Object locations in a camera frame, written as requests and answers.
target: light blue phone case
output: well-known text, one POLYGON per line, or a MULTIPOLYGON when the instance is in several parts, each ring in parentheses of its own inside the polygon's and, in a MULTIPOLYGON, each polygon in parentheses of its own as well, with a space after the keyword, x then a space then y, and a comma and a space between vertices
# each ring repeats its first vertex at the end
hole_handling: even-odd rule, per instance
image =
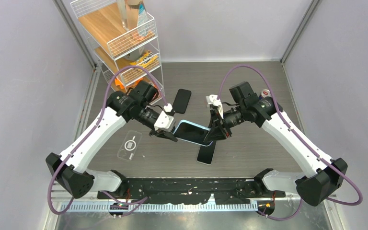
MULTIPOLYGON (((208 127, 205 127, 205 126, 202 126, 202 125, 199 125, 199 124, 197 124, 197 123, 194 123, 194 122, 191 122, 191 121, 187 121, 187 120, 181 120, 179 123, 178 123, 178 125, 177 125, 177 128, 174 130, 174 133, 173 133, 173 135, 175 134, 175 132, 178 130, 178 127, 180 127, 180 124, 181 123, 187 123, 187 124, 190 124, 190 125, 194 125, 194 126, 196 126, 196 127, 199 127, 199 128, 201 128, 201 129, 204 129, 204 130, 210 130, 210 128, 208 128, 208 127)), ((196 144, 196 145, 201 145, 201 144, 198 144, 198 143, 195 143, 195 142, 192 142, 192 141, 189 141, 189 140, 184 140, 184 139, 181 139, 181 138, 177 138, 177 139, 180 139, 180 140, 183 140, 183 141, 187 141, 187 142, 190 142, 190 143, 193 143, 193 144, 196 144)), ((211 141, 211 143, 209 144, 209 145, 201 145, 201 146, 205 146, 205 147, 207 147, 207 146, 210 146, 212 144, 212 141, 211 141)))

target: phone screen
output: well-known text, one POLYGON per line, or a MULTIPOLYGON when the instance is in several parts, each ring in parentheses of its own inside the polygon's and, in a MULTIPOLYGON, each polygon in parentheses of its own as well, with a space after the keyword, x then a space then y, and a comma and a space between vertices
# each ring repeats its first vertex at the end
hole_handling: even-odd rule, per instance
POLYGON ((198 124, 181 121, 174 131, 174 136, 181 140, 192 142, 198 145, 209 146, 211 142, 204 142, 205 137, 209 132, 209 128, 198 124))
POLYGON ((210 165, 212 163, 212 158, 214 157, 216 141, 210 146, 200 146, 197 156, 197 162, 210 165))

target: shelf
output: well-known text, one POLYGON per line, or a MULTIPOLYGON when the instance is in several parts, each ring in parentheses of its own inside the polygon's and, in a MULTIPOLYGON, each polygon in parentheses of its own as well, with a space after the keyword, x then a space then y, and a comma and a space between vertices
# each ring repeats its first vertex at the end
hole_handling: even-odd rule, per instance
POLYGON ((126 32, 117 3, 109 4, 109 0, 88 2, 77 0, 71 7, 82 26, 111 59, 117 60, 157 38, 155 20, 150 14, 146 23, 126 32))
MULTIPOLYGON (((105 80, 107 83, 109 83, 110 79, 113 77, 113 73, 108 69, 107 71, 103 72, 103 76, 105 77, 105 80)), ((147 77, 143 77, 143 80, 146 81, 147 83, 149 83, 150 85, 152 86, 155 86, 154 83, 152 81, 150 81, 147 77)), ((160 84, 160 82, 157 82, 159 85, 161 85, 161 93, 164 94, 164 87, 162 84, 160 84)), ((111 84, 111 88, 114 90, 114 91, 122 91, 124 93, 127 92, 127 89, 124 88, 124 89, 121 89, 119 86, 116 86, 115 85, 115 81, 112 81, 112 84, 111 84)), ((154 104, 156 103, 157 101, 159 101, 161 99, 161 95, 159 95, 157 98, 153 99, 153 101, 151 101, 150 104, 154 104)))
MULTIPOLYGON (((95 49, 95 53, 97 54, 98 58, 102 60, 103 63, 105 63, 105 65, 112 71, 113 74, 115 74, 118 71, 117 66, 119 67, 119 69, 125 67, 125 66, 129 66, 131 61, 128 61, 126 59, 124 59, 123 57, 116 60, 116 64, 115 62, 106 54, 106 52, 104 51, 104 49, 102 49, 101 47, 98 47, 95 49)), ((157 55, 157 59, 154 60, 152 63, 150 63, 148 66, 146 66, 145 69, 147 69, 149 72, 154 71, 155 69, 157 69, 158 67, 160 67, 160 55, 154 54, 155 56, 157 55)), ((146 73, 140 69, 128 69, 126 71, 124 71, 123 73, 121 73, 118 76, 118 79, 122 82, 122 84, 127 87, 133 83, 135 83, 137 80, 139 80, 140 78, 143 78, 146 75, 146 73)))

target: reflective metal surface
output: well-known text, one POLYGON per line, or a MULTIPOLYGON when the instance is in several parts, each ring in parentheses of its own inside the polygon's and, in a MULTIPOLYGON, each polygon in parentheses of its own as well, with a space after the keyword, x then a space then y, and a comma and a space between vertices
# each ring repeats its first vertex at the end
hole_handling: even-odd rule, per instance
MULTIPOLYGON (((277 200, 275 217, 288 217, 299 200, 277 200)), ((331 230, 324 204, 303 204, 300 213, 287 221, 274 221, 255 212, 162 212, 133 213, 113 219, 108 213, 67 213, 58 218, 57 230, 331 230)))

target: storage rack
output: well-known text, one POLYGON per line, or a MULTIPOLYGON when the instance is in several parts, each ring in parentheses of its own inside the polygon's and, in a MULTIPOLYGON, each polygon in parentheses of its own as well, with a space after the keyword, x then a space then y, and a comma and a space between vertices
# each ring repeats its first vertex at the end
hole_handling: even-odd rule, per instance
MULTIPOLYGON (((164 95, 159 40, 153 16, 148 13, 147 22, 127 32, 122 26, 116 0, 76 0, 71 3, 71 8, 85 30, 92 52, 106 66, 102 68, 102 72, 107 83, 119 69, 130 65, 131 61, 124 59, 125 55, 145 46, 152 52, 152 57, 156 57, 145 69, 152 72, 161 68, 161 79, 157 80, 164 95)), ((128 69, 117 76, 123 87, 117 86, 115 82, 112 82, 111 87, 114 91, 126 92, 132 84, 142 78, 155 86, 145 76, 146 73, 142 70, 128 69)), ((160 98, 161 95, 152 103, 156 103, 160 98)))

